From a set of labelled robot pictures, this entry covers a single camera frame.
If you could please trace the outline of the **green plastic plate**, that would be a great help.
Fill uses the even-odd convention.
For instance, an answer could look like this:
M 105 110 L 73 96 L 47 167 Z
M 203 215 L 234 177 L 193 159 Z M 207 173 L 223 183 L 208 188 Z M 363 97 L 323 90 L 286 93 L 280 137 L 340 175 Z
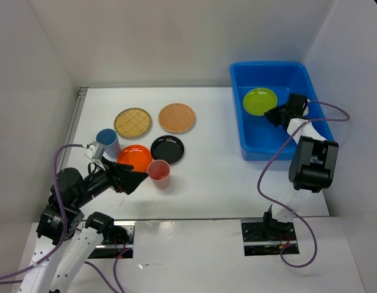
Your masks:
M 263 116 L 264 113 L 276 107 L 278 97 L 268 88 L 250 90 L 243 98 L 243 108 L 251 115 Z

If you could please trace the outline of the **brown woven bamboo tray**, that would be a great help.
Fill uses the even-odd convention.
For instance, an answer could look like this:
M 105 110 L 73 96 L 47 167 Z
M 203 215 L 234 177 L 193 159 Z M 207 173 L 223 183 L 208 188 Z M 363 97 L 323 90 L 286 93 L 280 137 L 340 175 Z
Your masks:
M 182 103 L 171 103 L 163 107 L 158 115 L 160 126 L 170 133 L 189 131 L 195 124 L 196 115 L 193 109 Z

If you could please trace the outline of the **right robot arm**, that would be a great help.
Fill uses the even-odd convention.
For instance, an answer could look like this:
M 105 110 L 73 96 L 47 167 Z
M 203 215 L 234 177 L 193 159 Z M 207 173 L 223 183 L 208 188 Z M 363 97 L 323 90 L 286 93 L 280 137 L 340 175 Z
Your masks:
M 261 234 L 268 240 L 288 233 L 292 228 L 294 212 L 298 212 L 311 196 L 328 188 L 334 177 L 339 144 L 328 140 L 308 121 L 306 96 L 291 93 L 288 101 L 265 113 L 274 126 L 282 126 L 296 143 L 296 150 L 289 167 L 289 181 L 293 190 L 287 191 L 282 207 L 273 217 L 272 208 L 264 212 Z

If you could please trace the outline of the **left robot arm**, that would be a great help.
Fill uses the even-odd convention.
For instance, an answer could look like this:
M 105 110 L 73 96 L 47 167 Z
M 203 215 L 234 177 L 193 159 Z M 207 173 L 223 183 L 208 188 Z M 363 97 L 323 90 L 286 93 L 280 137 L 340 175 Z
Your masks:
M 37 226 L 32 268 L 25 274 L 19 292 L 67 292 L 99 244 L 115 238 L 127 242 L 127 232 L 116 226 L 112 217 L 101 212 L 85 217 L 81 207 L 107 189 L 129 195 L 147 176 L 131 165 L 106 158 L 90 168 L 86 177 L 76 168 L 59 171 Z

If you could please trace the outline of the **blue plastic bin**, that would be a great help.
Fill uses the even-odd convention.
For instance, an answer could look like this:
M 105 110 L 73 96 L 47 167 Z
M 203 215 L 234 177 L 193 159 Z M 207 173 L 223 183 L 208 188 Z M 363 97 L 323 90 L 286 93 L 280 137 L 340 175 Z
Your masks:
M 332 140 L 330 128 L 323 121 L 323 111 L 317 104 L 311 79 L 304 65 L 298 62 L 257 61 L 238 62 L 230 67 L 235 114 L 240 148 L 246 161 L 269 160 L 289 138 L 282 126 L 274 127 L 265 116 L 254 116 L 243 108 L 243 98 L 252 89 L 263 87 L 275 92 L 277 106 L 287 102 L 290 93 L 305 95 L 308 118 L 313 118 L 314 128 Z

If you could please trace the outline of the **orange plastic plate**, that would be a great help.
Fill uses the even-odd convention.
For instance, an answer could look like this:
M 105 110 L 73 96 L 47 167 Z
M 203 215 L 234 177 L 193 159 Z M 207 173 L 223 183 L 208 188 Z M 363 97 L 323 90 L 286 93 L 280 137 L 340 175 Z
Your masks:
M 143 145 L 129 145 L 120 151 L 117 162 L 119 164 L 131 165 L 136 172 L 146 172 L 153 158 L 151 152 Z

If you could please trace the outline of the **pink plastic cup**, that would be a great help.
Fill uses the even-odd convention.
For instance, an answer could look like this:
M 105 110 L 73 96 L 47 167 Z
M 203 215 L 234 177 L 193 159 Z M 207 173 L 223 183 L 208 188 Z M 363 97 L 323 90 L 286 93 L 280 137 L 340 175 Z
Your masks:
M 170 184 L 170 165 L 164 160 L 155 160 L 149 164 L 147 169 L 148 176 L 155 187 L 164 190 Z

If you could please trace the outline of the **blue plastic cup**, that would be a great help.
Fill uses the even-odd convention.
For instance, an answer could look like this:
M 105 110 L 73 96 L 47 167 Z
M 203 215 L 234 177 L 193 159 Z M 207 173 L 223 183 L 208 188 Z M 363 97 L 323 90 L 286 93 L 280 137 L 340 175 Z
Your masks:
M 105 146 L 105 153 L 111 158 L 117 158 L 121 148 L 118 135 L 114 129 L 103 129 L 96 135 L 96 141 Z

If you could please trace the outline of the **black plastic plate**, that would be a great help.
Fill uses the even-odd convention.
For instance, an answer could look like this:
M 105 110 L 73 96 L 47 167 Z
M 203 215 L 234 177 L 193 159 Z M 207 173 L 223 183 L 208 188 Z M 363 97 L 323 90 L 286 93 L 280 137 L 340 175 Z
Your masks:
M 182 159 L 185 148 L 176 136 L 165 135 L 153 141 L 150 152 L 154 160 L 163 160 L 174 165 Z

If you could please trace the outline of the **green-rimmed bamboo tray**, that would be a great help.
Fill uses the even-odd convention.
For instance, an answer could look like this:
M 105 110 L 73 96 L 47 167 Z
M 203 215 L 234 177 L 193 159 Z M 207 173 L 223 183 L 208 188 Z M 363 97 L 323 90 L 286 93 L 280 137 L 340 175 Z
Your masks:
M 113 127 L 117 134 L 125 139 L 136 139 L 148 132 L 152 125 L 150 114 L 139 107 L 121 111 L 114 120 Z

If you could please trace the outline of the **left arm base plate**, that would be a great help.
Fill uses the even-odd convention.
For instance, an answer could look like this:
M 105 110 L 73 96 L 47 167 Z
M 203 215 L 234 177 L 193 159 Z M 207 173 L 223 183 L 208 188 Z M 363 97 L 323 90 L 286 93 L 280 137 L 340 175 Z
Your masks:
M 92 251 L 89 259 L 131 259 L 134 254 L 134 221 L 115 221 L 114 232 Z

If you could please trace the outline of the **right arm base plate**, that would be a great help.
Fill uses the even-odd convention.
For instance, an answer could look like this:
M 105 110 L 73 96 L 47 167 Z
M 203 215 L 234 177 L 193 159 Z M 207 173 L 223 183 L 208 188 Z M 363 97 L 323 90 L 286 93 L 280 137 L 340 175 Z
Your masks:
M 265 230 L 262 221 L 242 220 L 242 239 L 245 256 L 285 255 L 300 253 L 294 225 L 288 223 L 286 230 Z

